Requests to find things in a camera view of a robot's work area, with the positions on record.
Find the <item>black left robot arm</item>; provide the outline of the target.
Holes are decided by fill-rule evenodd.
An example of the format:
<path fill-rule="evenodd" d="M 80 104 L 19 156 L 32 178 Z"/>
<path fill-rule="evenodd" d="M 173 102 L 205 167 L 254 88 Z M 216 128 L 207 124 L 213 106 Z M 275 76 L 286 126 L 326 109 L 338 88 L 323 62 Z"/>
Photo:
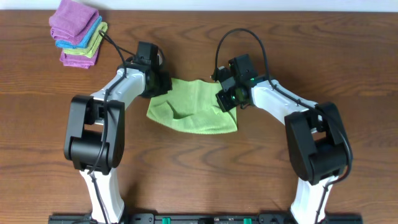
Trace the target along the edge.
<path fill-rule="evenodd" d="M 92 210 L 53 215 L 49 223 L 128 223 L 117 173 L 125 148 L 125 113 L 137 97 L 152 98 L 172 89 L 164 62 L 157 45 L 139 42 L 137 52 L 122 59 L 102 89 L 72 98 L 63 153 L 83 177 Z"/>

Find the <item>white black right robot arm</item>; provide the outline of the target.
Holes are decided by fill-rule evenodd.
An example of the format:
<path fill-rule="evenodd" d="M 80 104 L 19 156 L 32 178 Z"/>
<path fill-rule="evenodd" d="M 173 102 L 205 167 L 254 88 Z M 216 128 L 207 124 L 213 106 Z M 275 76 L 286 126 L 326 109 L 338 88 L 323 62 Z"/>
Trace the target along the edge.
<path fill-rule="evenodd" d="M 260 76 L 247 54 L 228 63 L 215 68 L 211 76 L 221 84 L 216 94 L 221 110 L 253 105 L 284 125 L 290 163 L 298 176 L 290 213 L 295 223 L 326 223 L 330 190 L 351 162 L 336 105 L 305 100 L 275 78 Z"/>

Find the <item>light green microfiber cloth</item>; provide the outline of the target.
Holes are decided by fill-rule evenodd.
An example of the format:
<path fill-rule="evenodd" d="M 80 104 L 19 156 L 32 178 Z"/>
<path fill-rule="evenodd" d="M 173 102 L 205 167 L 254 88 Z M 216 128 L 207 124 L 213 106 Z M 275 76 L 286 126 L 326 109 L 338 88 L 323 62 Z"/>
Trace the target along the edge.
<path fill-rule="evenodd" d="M 221 110 L 221 85 L 172 79 L 172 90 L 152 98 L 147 117 L 170 129 L 192 134 L 226 134 L 238 130 L 236 110 Z"/>

